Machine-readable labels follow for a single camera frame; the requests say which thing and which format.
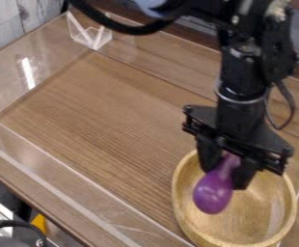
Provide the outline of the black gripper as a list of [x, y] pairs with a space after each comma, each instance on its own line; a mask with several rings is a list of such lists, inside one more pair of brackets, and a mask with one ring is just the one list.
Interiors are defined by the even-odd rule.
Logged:
[[216, 167], [224, 151], [242, 159], [234, 172], [235, 190], [246, 190], [258, 171], [268, 170], [280, 176], [294, 154], [291, 145], [266, 124], [270, 122], [274, 129], [282, 130], [294, 117], [294, 97], [283, 83], [276, 87], [290, 105], [290, 117], [282, 125], [276, 125], [268, 112], [272, 86], [255, 100], [231, 100], [218, 91], [215, 107], [192, 104], [183, 107], [183, 130], [195, 136], [203, 171]]

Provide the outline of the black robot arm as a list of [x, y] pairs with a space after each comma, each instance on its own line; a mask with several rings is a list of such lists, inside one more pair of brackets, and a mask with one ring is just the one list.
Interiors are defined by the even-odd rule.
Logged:
[[259, 171], [280, 176], [294, 148], [276, 134], [286, 125], [274, 122], [268, 101], [271, 91], [278, 89], [290, 109], [296, 109], [283, 83], [296, 62], [290, 0], [134, 0], [155, 19], [142, 26], [110, 18], [94, 1], [69, 0], [69, 3], [98, 24], [127, 35], [152, 35], [183, 16], [215, 25], [222, 54], [218, 102], [214, 107], [195, 104], [183, 107], [183, 130], [195, 136], [204, 172], [218, 167], [224, 152], [242, 160], [232, 172], [234, 189], [244, 190]]

